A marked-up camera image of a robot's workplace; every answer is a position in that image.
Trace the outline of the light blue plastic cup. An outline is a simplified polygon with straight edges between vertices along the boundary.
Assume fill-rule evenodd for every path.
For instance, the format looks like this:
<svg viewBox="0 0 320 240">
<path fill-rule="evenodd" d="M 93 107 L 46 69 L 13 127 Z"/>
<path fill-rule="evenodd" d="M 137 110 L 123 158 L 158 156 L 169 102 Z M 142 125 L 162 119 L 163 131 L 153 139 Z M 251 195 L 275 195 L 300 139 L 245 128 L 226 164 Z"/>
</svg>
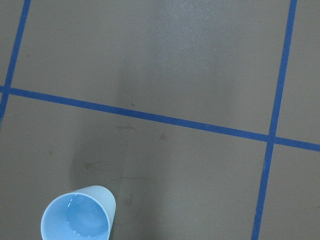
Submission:
<svg viewBox="0 0 320 240">
<path fill-rule="evenodd" d="M 63 194 L 45 209 L 40 224 L 43 240 L 108 240 L 116 213 L 112 192 L 92 185 Z"/>
</svg>

